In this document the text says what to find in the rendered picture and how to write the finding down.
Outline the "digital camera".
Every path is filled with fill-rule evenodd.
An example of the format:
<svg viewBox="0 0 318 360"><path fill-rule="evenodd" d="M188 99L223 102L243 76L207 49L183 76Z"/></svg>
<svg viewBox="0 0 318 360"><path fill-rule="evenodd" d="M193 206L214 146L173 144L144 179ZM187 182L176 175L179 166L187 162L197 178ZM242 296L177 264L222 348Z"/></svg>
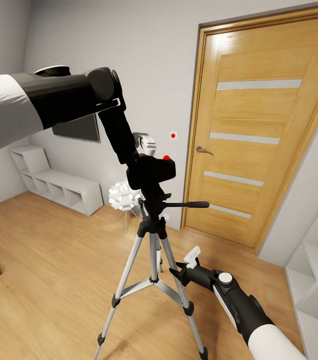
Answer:
<svg viewBox="0 0 318 360"><path fill-rule="evenodd" d="M129 168L126 171L128 184L134 191L177 176L176 163L168 155L164 156L163 159L157 159L154 156L139 153L139 158L135 161L138 177L135 178Z"/></svg>

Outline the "camera tripod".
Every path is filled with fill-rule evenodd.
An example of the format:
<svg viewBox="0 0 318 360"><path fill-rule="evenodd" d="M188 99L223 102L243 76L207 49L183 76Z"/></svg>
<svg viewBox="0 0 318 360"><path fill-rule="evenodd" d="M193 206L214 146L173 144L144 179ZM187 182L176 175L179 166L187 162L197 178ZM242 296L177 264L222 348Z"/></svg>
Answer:
<svg viewBox="0 0 318 360"><path fill-rule="evenodd" d="M146 199L146 200L142 200L140 197L138 198L138 202L141 208L141 213L143 216L142 217L143 221L140 222L139 224L137 237L132 247L122 278L120 280L117 292L114 294L112 298L112 308L110 310L110 314L106 321L106 325L104 327L103 332L99 335L97 339L99 345L93 360L97 359L100 348L105 341L106 333L109 328L110 322L112 320L113 314L115 312L117 305L119 305L121 299L128 297L131 294L143 290L151 285L158 287L162 292L164 292L176 303L178 303L181 307L183 307L185 314L189 318L195 339L197 340L201 359L208 360L208 350L206 347L203 347L202 345L192 315L194 312L194 304L193 302L188 300L184 286L182 285L181 281L173 275L176 286L179 291L179 293L177 293L175 290L169 287L165 282L159 279L158 275L159 275L159 267L160 267L160 272L161 273L163 272L160 240L162 242L162 246L164 248L170 268L178 271L167 238L167 232L165 230L166 228L165 218L161 217L160 219L159 215L163 212L163 210L166 207L208 208L210 206L210 203L208 201L191 201L187 203L166 203L165 201L168 198L170 198L172 194L171 193L165 194L159 184L160 183L157 183L141 189L141 192ZM148 212L148 216L145 213L144 207ZM149 237L150 237L151 277L144 279L134 285L131 285L130 287L124 288L146 232L149 232Z"/></svg>

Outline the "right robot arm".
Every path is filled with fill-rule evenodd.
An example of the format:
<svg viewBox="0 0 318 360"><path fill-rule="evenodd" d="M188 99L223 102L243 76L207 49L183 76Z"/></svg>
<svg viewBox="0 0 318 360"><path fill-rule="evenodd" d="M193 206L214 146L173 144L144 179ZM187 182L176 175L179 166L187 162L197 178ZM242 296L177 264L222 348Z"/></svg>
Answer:
<svg viewBox="0 0 318 360"><path fill-rule="evenodd" d="M210 271L200 266L197 255L201 252L195 246L176 262L181 271L169 271L186 286L190 281L215 292L255 360L308 360L265 314L258 300L247 296L237 280L230 273Z"/></svg>

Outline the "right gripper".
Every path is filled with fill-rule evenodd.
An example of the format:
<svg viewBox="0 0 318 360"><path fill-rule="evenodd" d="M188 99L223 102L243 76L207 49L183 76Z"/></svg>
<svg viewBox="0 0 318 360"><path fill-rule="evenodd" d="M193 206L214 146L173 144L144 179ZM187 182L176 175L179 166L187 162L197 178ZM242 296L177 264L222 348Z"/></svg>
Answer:
<svg viewBox="0 0 318 360"><path fill-rule="evenodd" d="M197 265L192 268L187 268L187 263L176 262L176 265L181 268L181 271L174 270L169 268L169 271L181 281L183 286L186 286L190 281L202 286L201 284L201 274L204 271L204 268L200 266L198 258L195 258Z"/></svg>

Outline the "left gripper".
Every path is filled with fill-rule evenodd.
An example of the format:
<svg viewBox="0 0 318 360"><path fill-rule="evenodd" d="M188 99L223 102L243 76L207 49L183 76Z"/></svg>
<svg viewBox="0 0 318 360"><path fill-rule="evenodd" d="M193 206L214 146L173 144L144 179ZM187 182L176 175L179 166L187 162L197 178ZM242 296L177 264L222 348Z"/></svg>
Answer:
<svg viewBox="0 0 318 360"><path fill-rule="evenodd" d="M120 163L122 165L127 164L134 177L137 178L138 172L135 160L139 158L139 154L129 124L114 131L105 132Z"/></svg>

